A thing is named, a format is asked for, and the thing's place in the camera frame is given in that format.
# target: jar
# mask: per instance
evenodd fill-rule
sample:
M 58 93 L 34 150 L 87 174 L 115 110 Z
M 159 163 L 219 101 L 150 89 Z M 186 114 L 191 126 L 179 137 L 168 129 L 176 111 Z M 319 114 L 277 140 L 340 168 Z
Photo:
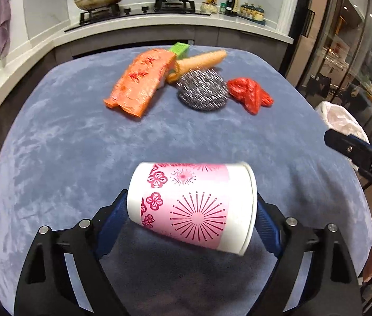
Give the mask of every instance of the jar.
M 226 6 L 227 4 L 224 2 L 220 3 L 220 14 L 225 14 L 226 13 Z
M 242 5 L 240 6 L 239 14 L 240 14 L 241 16 L 246 17 L 246 16 L 247 16 L 247 13 L 248 13 L 248 8 L 249 8 L 249 6 L 248 6 L 248 3 L 247 3 L 247 2 L 244 3 L 244 4 L 242 4 Z
M 251 4 L 249 6 L 248 18 L 253 19 L 253 16 L 255 15 L 255 12 L 256 12 L 256 7 L 255 7 L 254 4 Z
M 262 7 L 257 6 L 255 8 L 255 14 L 253 15 L 253 19 L 256 21 L 263 21 L 264 14 L 265 14 L 265 11 L 262 9 Z

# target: orange plastic bag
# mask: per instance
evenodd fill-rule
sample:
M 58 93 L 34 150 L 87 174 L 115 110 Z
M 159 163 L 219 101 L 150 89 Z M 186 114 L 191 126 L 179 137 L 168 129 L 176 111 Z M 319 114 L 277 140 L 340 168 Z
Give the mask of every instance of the orange plastic bag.
M 125 112 L 141 117 L 167 72 L 174 66 L 176 54 L 165 49 L 152 49 L 137 56 L 115 84 L 108 108 L 120 106 Z
M 271 107 L 274 103 L 273 98 L 261 88 L 259 83 L 250 78 L 229 80 L 227 87 L 230 94 L 242 102 L 250 114 L 256 115 L 261 106 Z

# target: soy sauce bottle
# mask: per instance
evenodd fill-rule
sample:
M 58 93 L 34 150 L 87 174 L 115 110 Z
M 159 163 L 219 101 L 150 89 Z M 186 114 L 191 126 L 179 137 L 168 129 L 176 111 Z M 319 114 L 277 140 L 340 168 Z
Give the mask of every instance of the soy sauce bottle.
M 226 15 L 237 16 L 237 12 L 240 9 L 240 0 L 227 0 L 226 4 Z

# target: gas stove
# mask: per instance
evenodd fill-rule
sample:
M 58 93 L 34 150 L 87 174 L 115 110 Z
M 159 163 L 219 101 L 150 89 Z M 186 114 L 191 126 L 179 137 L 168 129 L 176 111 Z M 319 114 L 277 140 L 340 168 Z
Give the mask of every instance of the gas stove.
M 113 4 L 111 6 L 81 13 L 79 16 L 79 24 L 69 27 L 65 30 L 65 32 L 69 32 L 74 29 L 101 21 L 148 14 L 210 15 L 208 13 L 203 13 L 199 10 L 195 10 L 195 2 L 193 1 L 181 2 L 156 0 L 153 8 L 149 8 L 149 6 L 142 6 L 141 9 L 123 8 L 122 10 L 118 4 Z

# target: white countertop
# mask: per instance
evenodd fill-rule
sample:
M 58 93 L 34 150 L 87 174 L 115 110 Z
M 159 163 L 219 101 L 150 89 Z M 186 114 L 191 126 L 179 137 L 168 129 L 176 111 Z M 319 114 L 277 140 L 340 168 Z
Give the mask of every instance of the white countertop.
M 288 44 L 293 43 L 292 38 L 277 32 L 271 27 L 260 26 L 242 18 L 232 18 L 223 14 L 212 14 L 211 16 L 198 14 L 133 15 L 94 23 L 65 33 L 64 30 L 68 28 L 66 25 L 63 29 L 53 33 L 47 39 L 35 46 L 30 46 L 30 50 L 7 63 L 6 66 L 0 70 L 0 105 L 23 76 L 55 47 L 98 33 L 124 28 L 156 25 L 194 25 L 229 28 L 276 39 Z

